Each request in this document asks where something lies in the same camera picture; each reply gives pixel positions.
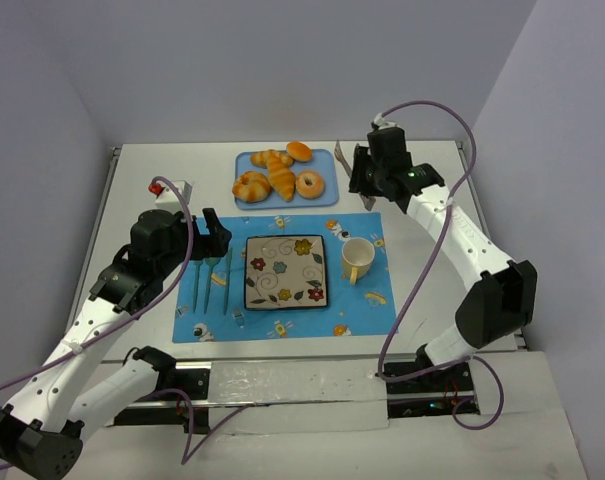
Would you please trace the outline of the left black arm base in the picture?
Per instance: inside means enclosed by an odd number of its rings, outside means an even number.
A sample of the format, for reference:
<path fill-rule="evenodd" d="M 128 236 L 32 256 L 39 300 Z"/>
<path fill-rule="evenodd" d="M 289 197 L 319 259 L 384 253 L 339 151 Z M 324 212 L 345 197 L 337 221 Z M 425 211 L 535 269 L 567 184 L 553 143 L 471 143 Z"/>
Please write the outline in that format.
<path fill-rule="evenodd" d="M 178 369 L 175 363 L 153 366 L 158 374 L 154 389 L 136 399 L 113 419 L 114 426 L 179 426 L 189 431 L 192 406 L 195 434 L 207 433 L 209 408 L 201 402 L 208 400 L 210 370 L 206 368 Z"/>

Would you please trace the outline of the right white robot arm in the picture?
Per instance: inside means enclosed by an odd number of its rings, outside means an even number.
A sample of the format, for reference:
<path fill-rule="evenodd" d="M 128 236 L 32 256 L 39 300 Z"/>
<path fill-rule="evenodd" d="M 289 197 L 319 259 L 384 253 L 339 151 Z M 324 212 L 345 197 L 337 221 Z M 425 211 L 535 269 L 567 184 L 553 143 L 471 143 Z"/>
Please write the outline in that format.
<path fill-rule="evenodd" d="M 413 163 L 403 129 L 376 126 L 367 141 L 354 150 L 350 192 L 396 204 L 435 240 L 466 289 L 452 326 L 421 347 L 418 357 L 446 365 L 530 324 L 538 279 L 534 266 L 498 248 L 455 203 L 432 165 Z"/>

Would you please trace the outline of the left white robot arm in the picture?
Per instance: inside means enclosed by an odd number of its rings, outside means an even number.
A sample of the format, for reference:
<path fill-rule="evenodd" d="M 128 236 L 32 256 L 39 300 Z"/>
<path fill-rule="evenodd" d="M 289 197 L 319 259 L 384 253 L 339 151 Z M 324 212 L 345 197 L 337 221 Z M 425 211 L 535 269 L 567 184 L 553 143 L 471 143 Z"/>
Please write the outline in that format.
<path fill-rule="evenodd" d="M 138 349 L 115 375 L 84 387 L 115 341 L 161 301 L 174 270 L 227 253 L 231 232 L 214 209 L 203 216 L 205 234 L 190 215 L 156 209 L 138 217 L 46 363 L 0 406 L 0 459 L 36 479 L 62 479 L 95 431 L 128 405 L 178 393 L 175 359 L 154 347 Z"/>

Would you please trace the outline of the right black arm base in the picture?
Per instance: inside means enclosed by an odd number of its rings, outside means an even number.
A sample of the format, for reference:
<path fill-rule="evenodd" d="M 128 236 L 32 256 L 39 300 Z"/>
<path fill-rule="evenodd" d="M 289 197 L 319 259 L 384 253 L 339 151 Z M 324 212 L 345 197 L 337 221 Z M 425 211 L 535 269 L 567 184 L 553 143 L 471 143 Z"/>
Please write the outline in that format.
<path fill-rule="evenodd" d="M 465 363 L 418 378 L 386 384 L 390 419 L 478 414 L 474 384 Z"/>

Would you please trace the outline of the long striped croissant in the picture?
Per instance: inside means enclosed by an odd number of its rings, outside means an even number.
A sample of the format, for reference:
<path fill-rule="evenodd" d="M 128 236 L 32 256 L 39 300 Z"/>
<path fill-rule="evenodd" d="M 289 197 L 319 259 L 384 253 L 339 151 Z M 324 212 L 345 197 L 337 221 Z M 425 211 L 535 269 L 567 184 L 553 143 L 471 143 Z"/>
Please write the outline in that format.
<path fill-rule="evenodd" d="M 296 176 L 282 160 L 271 154 L 266 161 L 267 179 L 271 187 L 286 202 L 290 202 L 295 193 Z"/>

